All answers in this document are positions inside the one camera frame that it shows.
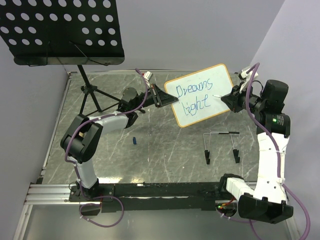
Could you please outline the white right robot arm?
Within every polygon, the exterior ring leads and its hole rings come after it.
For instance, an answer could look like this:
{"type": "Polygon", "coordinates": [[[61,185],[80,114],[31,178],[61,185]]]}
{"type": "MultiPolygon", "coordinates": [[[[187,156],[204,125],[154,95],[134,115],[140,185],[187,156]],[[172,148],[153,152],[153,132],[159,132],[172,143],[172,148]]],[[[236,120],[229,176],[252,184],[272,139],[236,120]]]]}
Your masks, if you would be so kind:
{"type": "Polygon", "coordinates": [[[220,178],[218,193],[223,199],[232,196],[238,202],[241,218],[277,224],[294,213],[287,204],[285,189],[285,156],[291,133],[291,119],[282,112],[289,86],[279,80],[266,82],[260,96],[249,95],[249,109],[259,126],[258,175],[255,188],[238,175],[226,173],[220,178]]]}

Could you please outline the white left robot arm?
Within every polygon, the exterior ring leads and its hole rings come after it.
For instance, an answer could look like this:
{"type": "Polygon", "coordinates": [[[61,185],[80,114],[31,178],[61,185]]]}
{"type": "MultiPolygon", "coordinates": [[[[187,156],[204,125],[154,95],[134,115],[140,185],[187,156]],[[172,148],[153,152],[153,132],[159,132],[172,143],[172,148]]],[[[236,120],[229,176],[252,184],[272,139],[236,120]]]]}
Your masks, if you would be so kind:
{"type": "Polygon", "coordinates": [[[87,201],[102,195],[95,174],[93,157],[101,136],[131,127],[138,118],[136,111],[154,105],[157,108],[178,102],[179,99],[151,84],[145,92],[138,94],[133,87],[123,91],[115,112],[103,116],[89,117],[78,114],[63,138],[60,146],[65,151],[65,161],[71,163],[76,173],[76,186],[87,201]]]}

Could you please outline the blue marker cap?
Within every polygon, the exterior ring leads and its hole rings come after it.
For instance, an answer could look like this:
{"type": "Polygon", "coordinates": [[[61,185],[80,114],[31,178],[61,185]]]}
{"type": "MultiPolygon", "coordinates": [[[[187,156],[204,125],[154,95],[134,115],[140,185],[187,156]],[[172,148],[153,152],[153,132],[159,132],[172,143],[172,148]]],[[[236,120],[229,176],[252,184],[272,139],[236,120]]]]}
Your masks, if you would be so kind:
{"type": "Polygon", "coordinates": [[[133,138],[132,138],[132,141],[133,141],[133,144],[134,144],[134,145],[137,144],[137,139],[136,139],[136,137],[133,137],[133,138]]]}

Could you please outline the yellow framed small whiteboard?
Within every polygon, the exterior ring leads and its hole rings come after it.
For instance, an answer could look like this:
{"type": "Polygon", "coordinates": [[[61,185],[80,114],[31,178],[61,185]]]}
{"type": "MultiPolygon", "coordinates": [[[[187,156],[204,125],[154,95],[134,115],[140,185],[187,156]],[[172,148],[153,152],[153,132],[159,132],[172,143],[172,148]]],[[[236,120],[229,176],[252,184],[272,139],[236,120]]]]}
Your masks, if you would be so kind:
{"type": "Polygon", "coordinates": [[[227,105],[213,95],[225,96],[233,86],[223,63],[164,83],[165,91],[178,98],[178,102],[171,104],[171,107],[181,128],[228,112],[227,105]]]}

